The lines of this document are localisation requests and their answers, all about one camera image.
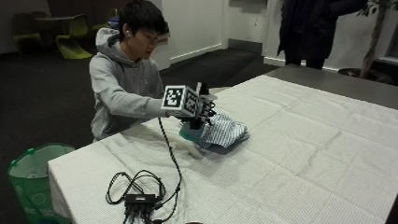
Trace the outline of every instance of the white tablecloth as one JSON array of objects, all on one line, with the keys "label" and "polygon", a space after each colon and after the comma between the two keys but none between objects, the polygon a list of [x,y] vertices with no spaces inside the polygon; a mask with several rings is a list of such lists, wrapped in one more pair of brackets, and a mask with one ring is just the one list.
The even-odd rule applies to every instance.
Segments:
[{"label": "white tablecloth", "polygon": [[[251,137],[226,155],[203,151],[198,159],[178,120],[162,120],[183,177],[167,223],[384,223],[398,192],[396,110],[266,76],[219,92],[215,104]],[[49,162],[55,212],[74,223],[122,223],[123,204],[109,205],[105,191],[117,172],[141,169],[174,191],[155,119]],[[157,193],[150,181],[141,184]],[[117,183],[114,197],[125,186]]]}]

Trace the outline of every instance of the yellow chair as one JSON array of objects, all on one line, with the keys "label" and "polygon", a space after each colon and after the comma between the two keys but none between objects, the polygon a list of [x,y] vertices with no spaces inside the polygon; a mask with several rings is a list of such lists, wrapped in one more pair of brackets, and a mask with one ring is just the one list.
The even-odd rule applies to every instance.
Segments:
[{"label": "yellow chair", "polygon": [[118,16],[118,11],[115,8],[110,8],[109,11],[107,11],[107,14],[106,14],[106,17],[105,17],[105,21],[102,24],[95,24],[91,26],[90,28],[90,31],[93,34],[97,34],[98,30],[103,27],[109,27],[107,25],[107,20],[111,18],[111,17],[115,17]]},{"label": "yellow chair", "polygon": [[91,56],[77,42],[77,39],[85,38],[86,35],[86,17],[85,15],[78,15],[69,22],[69,34],[57,35],[55,37],[57,47],[65,59],[83,59]]},{"label": "yellow chair", "polygon": [[17,13],[13,15],[12,28],[13,28],[13,42],[20,54],[22,54],[24,46],[28,45],[30,46],[38,45],[41,50],[45,50],[41,41],[41,36],[29,14]]}]

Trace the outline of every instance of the black and white marker cube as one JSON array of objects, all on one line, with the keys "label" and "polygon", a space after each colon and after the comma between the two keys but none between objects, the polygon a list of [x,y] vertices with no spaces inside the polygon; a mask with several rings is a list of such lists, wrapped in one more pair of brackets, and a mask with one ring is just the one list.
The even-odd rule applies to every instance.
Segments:
[{"label": "black and white marker cube", "polygon": [[166,86],[161,109],[177,117],[194,117],[198,107],[198,94],[187,86]]}]

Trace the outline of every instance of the white wall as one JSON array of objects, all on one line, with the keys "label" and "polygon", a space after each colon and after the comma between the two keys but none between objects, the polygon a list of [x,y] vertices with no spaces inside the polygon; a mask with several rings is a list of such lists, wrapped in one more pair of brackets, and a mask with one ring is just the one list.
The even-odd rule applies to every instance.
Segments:
[{"label": "white wall", "polygon": [[[150,0],[157,8],[162,12],[162,4],[166,2],[162,0]],[[169,43],[167,39],[163,39],[158,46],[154,48],[150,58],[157,62],[159,70],[170,66],[170,52],[169,52]]]},{"label": "white wall", "polygon": [[44,11],[49,14],[48,0],[12,0],[0,6],[0,54],[17,49],[12,40],[12,15],[14,13]]},{"label": "white wall", "polygon": [[[264,35],[263,55],[264,63],[283,65],[283,53],[275,57],[278,47],[278,28],[280,24],[280,0],[268,0],[267,31]],[[324,62],[324,67],[338,70],[344,67],[360,67],[362,59],[368,49],[371,30],[374,26],[375,15],[355,16],[355,13],[339,17],[336,23],[335,37],[332,43],[331,56]],[[388,42],[391,35],[383,35],[380,42]]]},{"label": "white wall", "polygon": [[162,15],[171,63],[221,48],[222,0],[163,0]]},{"label": "white wall", "polygon": [[262,43],[266,0],[225,0],[226,38]]}]

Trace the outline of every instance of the black cable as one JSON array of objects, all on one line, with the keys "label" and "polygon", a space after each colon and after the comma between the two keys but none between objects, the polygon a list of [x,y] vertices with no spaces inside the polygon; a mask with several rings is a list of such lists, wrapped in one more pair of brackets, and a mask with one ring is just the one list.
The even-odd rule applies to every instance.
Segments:
[{"label": "black cable", "polygon": [[[155,204],[155,207],[154,207],[154,209],[151,211],[146,211],[145,213],[141,213],[139,217],[145,220],[145,222],[147,224],[162,223],[162,222],[167,221],[170,219],[170,217],[174,215],[175,208],[177,208],[179,186],[181,186],[181,181],[182,181],[182,174],[181,174],[179,166],[178,166],[178,163],[177,163],[177,160],[175,160],[175,157],[174,157],[173,148],[170,147],[169,139],[166,137],[166,134],[165,134],[165,131],[163,131],[163,128],[162,128],[161,119],[158,119],[158,120],[159,120],[159,126],[161,126],[161,133],[162,133],[163,140],[165,140],[165,143],[167,145],[167,149],[169,149],[169,153],[170,153],[170,158],[171,158],[173,163],[175,164],[175,168],[177,168],[177,171],[178,171],[179,181],[178,181],[175,190],[174,190],[173,194],[170,195],[170,197],[163,202]],[[115,200],[115,201],[113,201],[111,198],[110,198],[110,189],[113,187],[113,184],[114,184],[117,178],[119,178],[119,177],[125,177],[127,179],[127,181],[129,181],[129,184],[126,186],[126,189],[125,189],[123,194],[119,197],[119,199]],[[161,200],[163,198],[165,194],[166,194],[165,186],[163,186],[163,184],[161,182],[161,179],[153,173],[150,173],[149,171],[141,170],[141,171],[138,171],[135,173],[135,175],[134,175],[133,178],[125,172],[118,172],[118,173],[115,173],[113,175],[111,180],[109,182],[107,191],[106,191],[106,194],[105,194],[106,202],[109,204],[118,204],[118,203],[121,203],[123,201],[125,195],[127,194],[127,192],[130,191],[131,188],[134,188],[141,194],[143,194],[143,190],[142,190],[141,186],[135,183],[135,181],[139,178],[142,178],[142,177],[151,177],[158,182],[158,184],[159,184],[159,197],[158,197],[158,199]],[[163,219],[163,220],[157,219],[155,221],[151,221],[150,220],[150,214],[151,214],[151,212],[155,209],[161,208],[173,199],[173,197],[174,197],[175,200],[174,200],[174,206],[173,206],[171,213],[169,214],[169,216],[166,217],[166,219]],[[123,224],[125,224],[125,222],[127,220],[127,217],[130,217],[130,213],[131,213],[130,208],[126,208],[126,210],[125,210]],[[133,215],[131,223],[134,222],[135,216],[137,216],[137,214]]]}]

